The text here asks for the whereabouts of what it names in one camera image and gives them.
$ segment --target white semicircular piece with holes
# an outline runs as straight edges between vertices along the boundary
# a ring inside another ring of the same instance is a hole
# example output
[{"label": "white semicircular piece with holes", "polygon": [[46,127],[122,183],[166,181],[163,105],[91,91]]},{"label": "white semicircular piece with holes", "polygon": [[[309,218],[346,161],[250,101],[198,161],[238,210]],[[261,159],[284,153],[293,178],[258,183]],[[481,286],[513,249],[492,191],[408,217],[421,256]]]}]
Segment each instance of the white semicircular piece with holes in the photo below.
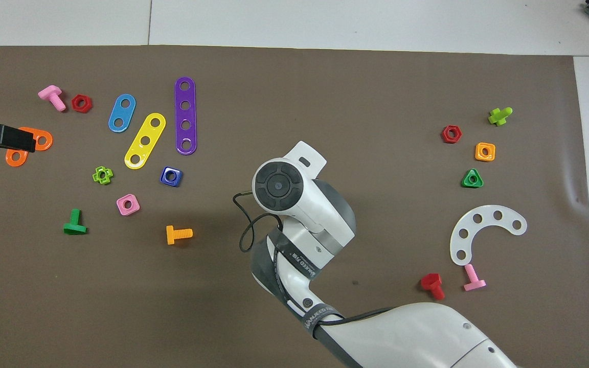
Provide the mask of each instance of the white semicircular piece with holes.
[{"label": "white semicircular piece with holes", "polygon": [[[479,218],[477,215],[481,217],[480,222],[475,219],[475,217]],[[451,232],[449,251],[451,252],[451,260],[456,265],[465,266],[472,261],[472,240],[482,228],[488,226],[499,226],[513,235],[522,235],[526,232],[526,219],[510,208],[498,204],[482,205],[470,210],[458,220],[454,231]],[[464,259],[458,258],[460,251],[465,252]]]}]

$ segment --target white table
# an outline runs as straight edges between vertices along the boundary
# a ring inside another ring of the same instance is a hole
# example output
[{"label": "white table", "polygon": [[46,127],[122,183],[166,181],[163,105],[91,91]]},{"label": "white table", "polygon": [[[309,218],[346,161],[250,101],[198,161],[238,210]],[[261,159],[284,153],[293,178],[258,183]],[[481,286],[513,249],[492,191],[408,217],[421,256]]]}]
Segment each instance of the white table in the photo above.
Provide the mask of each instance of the white table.
[{"label": "white table", "polygon": [[0,45],[200,44],[573,55],[589,188],[589,17],[576,0],[0,0]]}]

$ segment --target black velcro strap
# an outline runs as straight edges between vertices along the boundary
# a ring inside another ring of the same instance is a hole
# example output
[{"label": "black velcro strap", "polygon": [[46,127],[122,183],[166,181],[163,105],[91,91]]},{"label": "black velcro strap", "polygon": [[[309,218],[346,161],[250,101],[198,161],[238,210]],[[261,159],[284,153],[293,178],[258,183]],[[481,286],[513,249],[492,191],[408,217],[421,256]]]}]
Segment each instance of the black velcro strap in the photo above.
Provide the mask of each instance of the black velcro strap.
[{"label": "black velcro strap", "polygon": [[319,303],[304,314],[301,323],[304,324],[304,328],[308,331],[308,334],[314,337],[313,332],[315,332],[315,326],[317,326],[324,317],[329,316],[329,314],[335,314],[340,318],[344,318],[337,312],[336,308],[333,308],[328,304]]},{"label": "black velcro strap", "polygon": [[320,269],[306,257],[299,248],[294,245],[287,236],[278,228],[269,232],[269,238],[276,249],[283,254],[285,259],[292,264],[301,274],[309,280],[313,280],[320,274]]}]

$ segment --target yellow three-hole strip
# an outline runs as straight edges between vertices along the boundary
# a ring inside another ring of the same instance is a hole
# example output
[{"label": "yellow three-hole strip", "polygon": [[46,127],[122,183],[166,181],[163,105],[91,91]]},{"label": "yellow three-hole strip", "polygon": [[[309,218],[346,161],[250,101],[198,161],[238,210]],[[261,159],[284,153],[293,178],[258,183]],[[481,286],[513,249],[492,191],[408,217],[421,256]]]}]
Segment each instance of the yellow three-hole strip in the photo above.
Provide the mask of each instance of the yellow three-hole strip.
[{"label": "yellow three-hole strip", "polygon": [[[158,121],[158,126],[153,126],[151,124],[152,120],[156,119]],[[126,152],[126,156],[124,156],[124,163],[126,167],[129,169],[137,170],[145,165],[145,162],[149,158],[149,154],[151,153],[152,149],[158,142],[158,138],[161,137],[161,133],[163,129],[165,129],[166,121],[165,117],[158,112],[153,112],[147,115],[145,122],[142,123],[140,127],[140,131],[135,136],[131,147]]]}]

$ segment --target green toy piece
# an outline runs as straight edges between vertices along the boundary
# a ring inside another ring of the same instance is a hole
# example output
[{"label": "green toy piece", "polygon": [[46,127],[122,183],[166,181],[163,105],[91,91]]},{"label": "green toy piece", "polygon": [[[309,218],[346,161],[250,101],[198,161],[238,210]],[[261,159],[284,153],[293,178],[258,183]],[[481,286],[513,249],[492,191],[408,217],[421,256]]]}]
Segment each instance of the green toy piece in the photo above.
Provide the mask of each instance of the green toy piece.
[{"label": "green toy piece", "polygon": [[476,169],[471,169],[463,177],[462,186],[466,188],[481,188],[483,186],[483,179]]},{"label": "green toy piece", "polygon": [[63,225],[63,233],[67,235],[79,235],[86,233],[86,226],[79,225],[79,217],[81,216],[81,210],[75,208],[70,214],[70,223]]},{"label": "green toy piece", "polygon": [[96,168],[94,174],[92,175],[92,180],[102,184],[103,186],[110,184],[110,178],[112,178],[112,170],[107,169],[104,166]]},{"label": "green toy piece", "polygon": [[490,112],[490,116],[488,120],[491,124],[497,124],[497,126],[502,126],[506,123],[506,118],[512,114],[512,109],[510,107],[506,107],[503,110],[494,109]]}]

